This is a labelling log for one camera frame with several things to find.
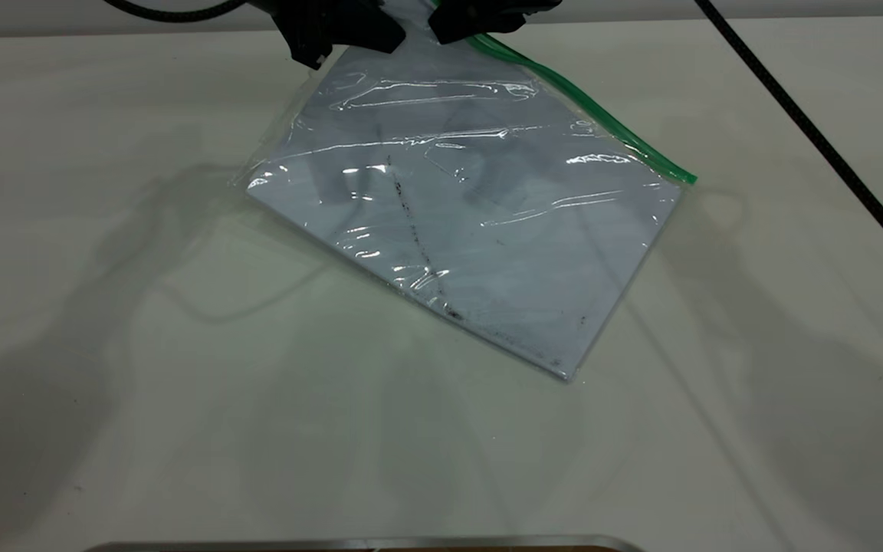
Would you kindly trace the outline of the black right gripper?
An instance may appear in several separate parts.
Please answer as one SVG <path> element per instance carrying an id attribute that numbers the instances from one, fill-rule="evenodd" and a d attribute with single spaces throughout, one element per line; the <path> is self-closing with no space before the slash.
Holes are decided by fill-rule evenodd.
<path id="1" fill-rule="evenodd" d="M 554 10 L 562 1 L 441 1 L 428 26 L 441 44 L 480 34 L 509 34 L 524 25 L 525 15 Z"/>

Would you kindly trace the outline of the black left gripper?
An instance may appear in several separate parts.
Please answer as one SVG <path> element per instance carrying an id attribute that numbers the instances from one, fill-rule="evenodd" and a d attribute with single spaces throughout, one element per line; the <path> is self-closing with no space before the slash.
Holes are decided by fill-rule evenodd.
<path id="1" fill-rule="evenodd" d="M 389 54 L 405 41 L 403 27 L 379 1 L 249 1 L 269 15 L 290 49 L 291 59 L 318 71 L 334 45 Z"/>

